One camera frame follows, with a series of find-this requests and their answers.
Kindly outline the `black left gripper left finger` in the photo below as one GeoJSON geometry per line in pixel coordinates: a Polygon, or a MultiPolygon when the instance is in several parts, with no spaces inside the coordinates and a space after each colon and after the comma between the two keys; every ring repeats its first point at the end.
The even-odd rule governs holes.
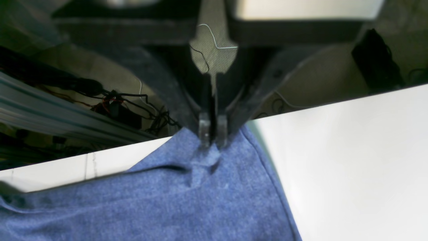
{"type": "Polygon", "coordinates": [[[130,70],[202,146],[212,142],[211,81],[194,64],[189,42],[197,19],[55,18],[61,36],[130,70]]]}

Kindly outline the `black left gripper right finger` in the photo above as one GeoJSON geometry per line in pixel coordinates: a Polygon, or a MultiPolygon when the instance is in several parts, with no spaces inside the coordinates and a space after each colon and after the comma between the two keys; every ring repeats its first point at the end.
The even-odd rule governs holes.
{"type": "Polygon", "coordinates": [[[215,142],[222,148],[263,101],[305,61],[336,43],[355,40],[364,20],[229,20],[238,46],[216,77],[215,142]]]}

